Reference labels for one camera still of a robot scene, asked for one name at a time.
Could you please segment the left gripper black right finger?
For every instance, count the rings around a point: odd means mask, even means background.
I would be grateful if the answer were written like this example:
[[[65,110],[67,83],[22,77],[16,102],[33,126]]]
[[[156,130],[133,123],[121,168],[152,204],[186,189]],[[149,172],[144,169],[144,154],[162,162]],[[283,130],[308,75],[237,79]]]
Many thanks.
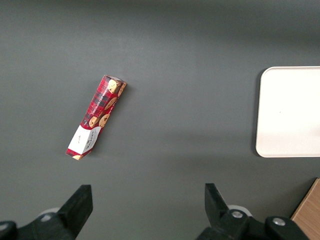
[[[205,184],[204,206],[210,227],[198,240],[307,240],[307,235],[291,219],[269,216],[259,222],[243,210],[229,208],[216,185]]]

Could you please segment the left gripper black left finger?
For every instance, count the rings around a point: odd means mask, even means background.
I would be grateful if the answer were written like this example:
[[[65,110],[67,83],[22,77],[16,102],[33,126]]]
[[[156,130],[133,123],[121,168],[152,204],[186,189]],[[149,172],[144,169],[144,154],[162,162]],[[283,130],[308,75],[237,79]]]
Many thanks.
[[[2,240],[75,240],[93,211],[92,187],[81,185],[57,212],[39,215],[25,226],[0,222]]]

